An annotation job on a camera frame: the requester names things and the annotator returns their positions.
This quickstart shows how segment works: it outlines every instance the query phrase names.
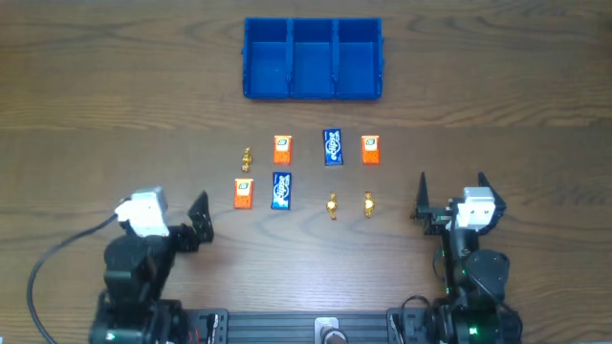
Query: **blue plastic container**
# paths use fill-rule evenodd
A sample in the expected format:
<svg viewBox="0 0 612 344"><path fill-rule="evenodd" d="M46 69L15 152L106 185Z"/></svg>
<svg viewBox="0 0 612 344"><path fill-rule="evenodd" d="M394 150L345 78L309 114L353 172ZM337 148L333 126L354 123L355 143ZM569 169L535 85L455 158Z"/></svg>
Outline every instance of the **blue plastic container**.
<svg viewBox="0 0 612 344"><path fill-rule="evenodd" d="M377 99L383 91L380 18L246 18L248 98Z"/></svg>

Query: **wood grain surface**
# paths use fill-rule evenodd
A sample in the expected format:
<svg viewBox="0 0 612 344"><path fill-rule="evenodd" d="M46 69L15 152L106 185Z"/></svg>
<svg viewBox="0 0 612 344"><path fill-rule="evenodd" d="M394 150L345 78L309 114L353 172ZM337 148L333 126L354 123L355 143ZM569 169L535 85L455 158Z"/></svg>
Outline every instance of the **wood grain surface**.
<svg viewBox="0 0 612 344"><path fill-rule="evenodd" d="M245 16L382 17L381 100L245 99ZM32 265L148 185L164 187L170 223L210 196L215 241L177 257L164 290L189 308L443 296L439 241L408 219L419 174L442 205L482 170L508 211L481 246L512 261L524 342L610 341L611 110L608 0L0 0L0 337L42 342L26 307ZM323 167L327 127L343 130L340 168ZM294 137L289 212L270 210L282 134ZM381 136L380 166L360 164L361 135ZM236 211L246 146L254 208ZM60 343L86 342L102 253L120 235L85 238L39 273L35 303Z"/></svg>

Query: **blue packet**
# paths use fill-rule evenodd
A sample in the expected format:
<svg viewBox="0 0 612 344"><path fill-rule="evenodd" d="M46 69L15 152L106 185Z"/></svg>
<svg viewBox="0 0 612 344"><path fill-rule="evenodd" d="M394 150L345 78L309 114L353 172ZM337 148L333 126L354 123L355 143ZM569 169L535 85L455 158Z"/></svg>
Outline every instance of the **blue packet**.
<svg viewBox="0 0 612 344"><path fill-rule="evenodd" d="M272 209L289 210L291 207L291 173L274 172Z"/></svg>
<svg viewBox="0 0 612 344"><path fill-rule="evenodd" d="M323 144L325 145L325 166L342 165L342 140L340 139L340 130L323 130Z"/></svg>

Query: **white plastic part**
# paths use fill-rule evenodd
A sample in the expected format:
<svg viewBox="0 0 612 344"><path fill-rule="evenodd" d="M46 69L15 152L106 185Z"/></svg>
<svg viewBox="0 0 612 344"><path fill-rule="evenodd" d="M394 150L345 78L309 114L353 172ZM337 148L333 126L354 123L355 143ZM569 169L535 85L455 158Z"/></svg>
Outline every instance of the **white plastic part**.
<svg viewBox="0 0 612 344"><path fill-rule="evenodd" d="M464 187L464 202L457 205L456 228L478 231L491 222L495 197L489 187Z"/></svg>
<svg viewBox="0 0 612 344"><path fill-rule="evenodd" d="M170 232L164 222L167 209L164 191L156 186L134 192L131 200L118 206L115 213L119 222L129 221L136 235L144 238L149 235L168 236Z"/></svg>

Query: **candy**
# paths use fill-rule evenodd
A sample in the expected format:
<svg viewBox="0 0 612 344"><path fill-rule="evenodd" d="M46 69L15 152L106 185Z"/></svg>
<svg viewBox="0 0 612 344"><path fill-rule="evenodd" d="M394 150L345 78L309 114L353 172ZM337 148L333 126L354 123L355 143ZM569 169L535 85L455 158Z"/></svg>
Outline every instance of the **candy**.
<svg viewBox="0 0 612 344"><path fill-rule="evenodd" d="M342 140L339 129L323 130L323 144L325 145L325 165L342 165Z"/></svg>
<svg viewBox="0 0 612 344"><path fill-rule="evenodd" d="M336 202L336 192L332 191L329 194L329 201L325 205L327 211L329 211L329 216L332 220L336 220L336 209L338 208L338 202Z"/></svg>
<svg viewBox="0 0 612 344"><path fill-rule="evenodd" d="M245 154L242 156L242 172L249 172L249 170L251 169L251 162L252 162L252 155L251 155L251 148L247 147L247 149L245 149Z"/></svg>
<svg viewBox="0 0 612 344"><path fill-rule="evenodd" d="M291 164L291 143L291 136L274 136L274 164Z"/></svg>
<svg viewBox="0 0 612 344"><path fill-rule="evenodd" d="M363 164L381 163L381 145L378 135L361 137L361 160Z"/></svg>
<svg viewBox="0 0 612 344"><path fill-rule="evenodd" d="M253 181L250 178L236 178L233 191L233 207L236 209L252 208Z"/></svg>
<svg viewBox="0 0 612 344"><path fill-rule="evenodd" d="M372 217L372 210L374 210L374 199L370 191L365 191L365 203L363 204L363 214L366 218Z"/></svg>
<svg viewBox="0 0 612 344"><path fill-rule="evenodd" d="M272 188L272 209L289 210L291 208L291 173L274 172Z"/></svg>

